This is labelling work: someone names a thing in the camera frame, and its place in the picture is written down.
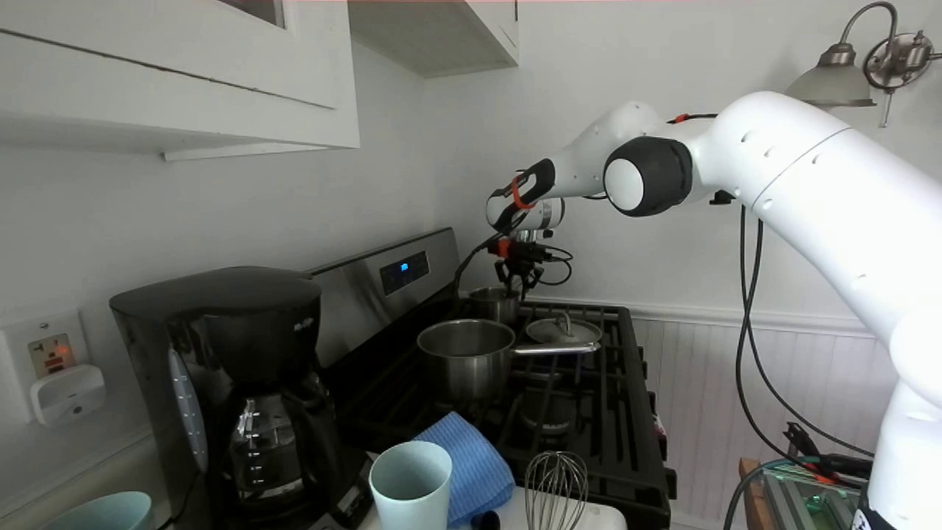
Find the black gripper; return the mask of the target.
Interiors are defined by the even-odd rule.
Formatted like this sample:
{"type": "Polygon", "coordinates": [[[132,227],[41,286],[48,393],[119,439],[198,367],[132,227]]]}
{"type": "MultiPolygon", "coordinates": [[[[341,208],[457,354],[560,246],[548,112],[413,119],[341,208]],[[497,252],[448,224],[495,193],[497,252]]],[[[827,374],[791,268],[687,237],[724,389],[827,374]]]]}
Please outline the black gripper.
{"type": "Polygon", "coordinates": [[[526,293],[535,286],[566,286],[575,273],[575,252],[556,245],[495,234],[488,252],[509,293],[526,293]]]}

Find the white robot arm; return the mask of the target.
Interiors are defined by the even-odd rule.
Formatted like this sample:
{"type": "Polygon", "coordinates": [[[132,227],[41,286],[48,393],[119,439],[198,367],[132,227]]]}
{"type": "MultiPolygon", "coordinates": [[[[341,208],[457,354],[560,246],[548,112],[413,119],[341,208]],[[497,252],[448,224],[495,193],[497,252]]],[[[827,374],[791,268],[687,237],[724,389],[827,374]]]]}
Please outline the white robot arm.
{"type": "Polygon", "coordinates": [[[942,184],[844,119],[754,90],[710,119],[644,102],[601,114],[567,147],[495,189],[509,237],[554,196],[631,218],[724,192],[787,237],[887,343],[897,383],[853,530],[942,530],[942,184]]]}

